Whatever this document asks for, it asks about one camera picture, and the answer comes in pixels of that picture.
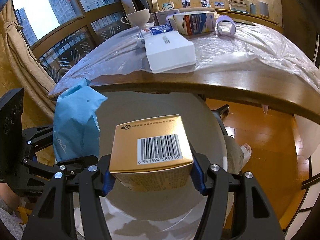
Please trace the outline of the blue plastic bag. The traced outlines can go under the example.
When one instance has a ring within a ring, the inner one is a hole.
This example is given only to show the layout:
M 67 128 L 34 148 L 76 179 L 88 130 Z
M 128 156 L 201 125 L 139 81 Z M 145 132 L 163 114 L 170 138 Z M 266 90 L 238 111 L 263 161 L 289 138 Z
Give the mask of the blue plastic bag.
M 99 157 L 100 128 L 96 111 L 107 97 L 83 79 L 58 98 L 53 121 L 56 161 L 93 155 Z

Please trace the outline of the gold medicine box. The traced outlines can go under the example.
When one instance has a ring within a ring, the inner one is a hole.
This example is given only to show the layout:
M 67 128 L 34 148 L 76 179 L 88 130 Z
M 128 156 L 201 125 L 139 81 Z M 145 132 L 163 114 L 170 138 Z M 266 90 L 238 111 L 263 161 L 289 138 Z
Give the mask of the gold medicine box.
M 127 122 L 115 129 L 109 172 L 132 191 L 184 187 L 193 163 L 178 114 Z

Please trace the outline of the blue Tempo tissue pack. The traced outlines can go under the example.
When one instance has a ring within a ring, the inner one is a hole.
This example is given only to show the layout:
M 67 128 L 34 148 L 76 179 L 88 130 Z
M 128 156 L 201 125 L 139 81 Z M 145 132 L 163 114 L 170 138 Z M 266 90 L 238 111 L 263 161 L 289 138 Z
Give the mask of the blue Tempo tissue pack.
M 173 28 L 170 25 L 164 24 L 164 25 L 158 25 L 154 27 L 148 27 L 141 29 L 139 32 L 139 38 L 145 39 L 150 36 L 155 36 L 158 34 L 163 34 L 173 31 Z

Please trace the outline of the blue white milk carton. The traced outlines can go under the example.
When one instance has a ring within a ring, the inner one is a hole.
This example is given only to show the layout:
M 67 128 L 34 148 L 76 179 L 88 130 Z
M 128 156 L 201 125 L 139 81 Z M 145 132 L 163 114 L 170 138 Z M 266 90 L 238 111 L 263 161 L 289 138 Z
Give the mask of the blue white milk carton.
M 167 17 L 171 27 L 180 34 L 192 36 L 215 31 L 214 13 L 210 11 L 191 11 Z

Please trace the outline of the white round trash bin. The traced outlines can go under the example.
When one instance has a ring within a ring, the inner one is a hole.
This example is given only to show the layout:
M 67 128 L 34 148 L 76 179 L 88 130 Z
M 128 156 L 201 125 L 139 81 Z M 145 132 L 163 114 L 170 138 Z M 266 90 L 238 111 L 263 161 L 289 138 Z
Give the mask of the white round trash bin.
M 97 111 L 100 155 L 116 178 L 101 198 L 113 239 L 193 239 L 206 197 L 190 177 L 191 151 L 227 168 L 217 119 L 188 93 L 109 92 Z

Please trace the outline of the person's foot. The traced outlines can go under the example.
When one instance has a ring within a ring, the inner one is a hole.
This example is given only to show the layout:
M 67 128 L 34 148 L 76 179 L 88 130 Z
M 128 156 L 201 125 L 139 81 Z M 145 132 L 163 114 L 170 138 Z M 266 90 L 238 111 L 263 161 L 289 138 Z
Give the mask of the person's foot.
M 249 146 L 249 144 L 243 144 L 242 146 L 240 146 L 240 148 L 241 148 L 243 155 L 244 155 L 243 166 L 245 166 L 248 163 L 249 159 L 251 158 L 252 149 Z

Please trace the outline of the beige curtain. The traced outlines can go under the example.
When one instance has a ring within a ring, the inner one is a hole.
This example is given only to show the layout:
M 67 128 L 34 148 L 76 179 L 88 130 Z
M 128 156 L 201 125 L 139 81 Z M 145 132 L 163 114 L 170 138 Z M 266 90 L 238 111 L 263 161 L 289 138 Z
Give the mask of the beige curtain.
M 55 103 L 49 92 L 55 82 L 41 66 L 24 39 L 23 27 L 17 23 L 12 0 L 1 10 L 1 36 L 10 66 L 18 81 L 41 111 L 53 120 Z

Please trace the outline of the white teacup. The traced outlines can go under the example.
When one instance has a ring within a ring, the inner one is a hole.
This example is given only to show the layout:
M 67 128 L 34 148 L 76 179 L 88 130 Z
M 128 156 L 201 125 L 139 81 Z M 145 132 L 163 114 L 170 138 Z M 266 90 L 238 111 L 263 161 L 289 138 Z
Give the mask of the white teacup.
M 132 27 L 145 28 L 150 20 L 149 9 L 139 10 L 123 16 L 120 21 L 123 24 L 131 25 Z

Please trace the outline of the wooden shelf ledge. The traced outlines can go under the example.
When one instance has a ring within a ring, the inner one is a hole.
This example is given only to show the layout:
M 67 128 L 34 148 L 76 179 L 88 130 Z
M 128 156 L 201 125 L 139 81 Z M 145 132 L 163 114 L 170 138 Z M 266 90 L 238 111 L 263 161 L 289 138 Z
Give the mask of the wooden shelf ledge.
M 253 19 L 255 19 L 258 22 L 265 21 L 265 22 L 280 26 L 280 24 L 274 20 L 271 20 L 266 17 L 261 17 L 258 15 L 253 15 L 250 13 L 245 13 L 245 12 L 240 12 L 240 11 L 232 11 L 232 10 L 227 10 L 227 9 L 215 9 L 215 11 L 220 15 L 224 14 L 224 15 L 228 15 L 229 17 L 236 17 L 238 19 L 240 19 L 240 16 L 241 16 L 241 17 L 244 17 L 245 20 L 248 20 L 248 21 L 252 21 Z

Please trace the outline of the grey white medicine box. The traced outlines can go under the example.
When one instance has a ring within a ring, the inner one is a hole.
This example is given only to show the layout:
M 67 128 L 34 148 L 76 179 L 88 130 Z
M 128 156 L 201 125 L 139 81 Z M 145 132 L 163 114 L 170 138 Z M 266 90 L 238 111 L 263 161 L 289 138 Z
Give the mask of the grey white medicine box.
M 179 12 L 180 12 L 179 9 L 171 9 L 171 10 L 154 12 L 151 14 L 151 16 L 152 16 L 152 19 L 153 19 L 155 26 L 158 26 L 158 25 L 166 24 L 168 16 L 178 14 Z

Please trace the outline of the stack of books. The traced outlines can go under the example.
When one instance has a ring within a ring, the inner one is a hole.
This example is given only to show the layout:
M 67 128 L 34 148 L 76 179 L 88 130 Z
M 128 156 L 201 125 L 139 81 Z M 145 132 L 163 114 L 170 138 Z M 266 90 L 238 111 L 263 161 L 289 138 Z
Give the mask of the stack of books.
M 248 0 L 229 0 L 229 9 L 232 11 L 239 11 L 250 13 Z

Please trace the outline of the light blue cup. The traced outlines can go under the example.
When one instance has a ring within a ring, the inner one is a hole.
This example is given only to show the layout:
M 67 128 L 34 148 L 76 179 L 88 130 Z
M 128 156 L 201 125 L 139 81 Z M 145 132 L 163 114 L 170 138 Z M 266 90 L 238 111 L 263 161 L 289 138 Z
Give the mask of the light blue cup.
M 257 7 L 254 3 L 251 3 L 249 5 L 249 8 L 250 8 L 250 14 L 252 15 L 256 15 L 257 14 Z

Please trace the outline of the grey cylinder speaker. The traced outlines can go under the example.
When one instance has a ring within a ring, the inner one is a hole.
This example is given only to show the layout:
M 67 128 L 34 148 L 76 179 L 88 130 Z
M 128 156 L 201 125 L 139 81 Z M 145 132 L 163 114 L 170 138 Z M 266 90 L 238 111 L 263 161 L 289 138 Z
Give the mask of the grey cylinder speaker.
M 269 18 L 269 11 L 268 11 L 268 4 L 267 3 L 260 1 L 259 2 L 259 10 L 260 10 L 260 16 Z

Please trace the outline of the dark wooden cabinet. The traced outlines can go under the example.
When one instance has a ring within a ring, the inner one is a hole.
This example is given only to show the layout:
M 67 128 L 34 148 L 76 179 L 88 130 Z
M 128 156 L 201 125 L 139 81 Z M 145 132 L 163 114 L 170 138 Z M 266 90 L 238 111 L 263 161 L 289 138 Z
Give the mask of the dark wooden cabinet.
M 299 0 L 281 0 L 284 36 L 319 68 L 319 32 Z

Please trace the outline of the photo on wall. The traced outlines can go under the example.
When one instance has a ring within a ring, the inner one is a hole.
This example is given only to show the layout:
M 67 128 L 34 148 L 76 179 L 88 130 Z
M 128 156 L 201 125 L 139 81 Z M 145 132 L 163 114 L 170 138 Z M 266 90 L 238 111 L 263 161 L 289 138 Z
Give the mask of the photo on wall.
M 214 5 L 216 8 L 224 8 L 225 7 L 224 2 L 214 2 Z
M 189 8 L 189 7 L 191 7 L 191 5 L 190 5 L 190 0 L 181 0 L 181 2 L 182 2 L 182 7 L 183 7 L 183 8 Z
M 210 0 L 200 0 L 200 2 L 201 2 L 201 7 L 207 7 L 207 8 L 211 7 Z
M 162 3 L 162 11 L 175 9 L 173 2 Z

